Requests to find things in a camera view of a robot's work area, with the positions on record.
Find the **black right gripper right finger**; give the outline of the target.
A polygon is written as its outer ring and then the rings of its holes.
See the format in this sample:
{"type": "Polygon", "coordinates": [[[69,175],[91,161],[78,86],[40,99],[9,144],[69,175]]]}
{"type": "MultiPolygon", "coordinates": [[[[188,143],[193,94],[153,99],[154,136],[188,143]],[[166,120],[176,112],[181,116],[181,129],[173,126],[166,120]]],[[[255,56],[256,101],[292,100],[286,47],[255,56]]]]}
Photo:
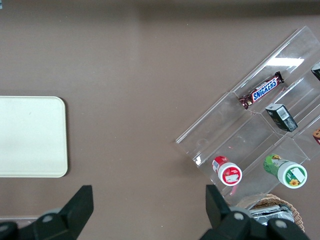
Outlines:
{"type": "Polygon", "coordinates": [[[276,218],[262,225],[248,214],[230,210],[218,188],[205,189],[205,209],[211,228],[202,240],[308,240],[309,237],[293,222],[276,218]]]}

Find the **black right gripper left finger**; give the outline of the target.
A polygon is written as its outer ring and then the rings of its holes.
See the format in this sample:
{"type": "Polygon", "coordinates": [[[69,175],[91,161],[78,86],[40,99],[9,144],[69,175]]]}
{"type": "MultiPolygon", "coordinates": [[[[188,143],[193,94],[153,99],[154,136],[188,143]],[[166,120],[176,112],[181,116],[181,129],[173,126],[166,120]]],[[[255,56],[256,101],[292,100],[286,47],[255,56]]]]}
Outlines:
{"type": "Polygon", "coordinates": [[[25,228],[26,240],[76,240],[94,210],[93,188],[83,185],[57,213],[42,215],[25,228]]]}

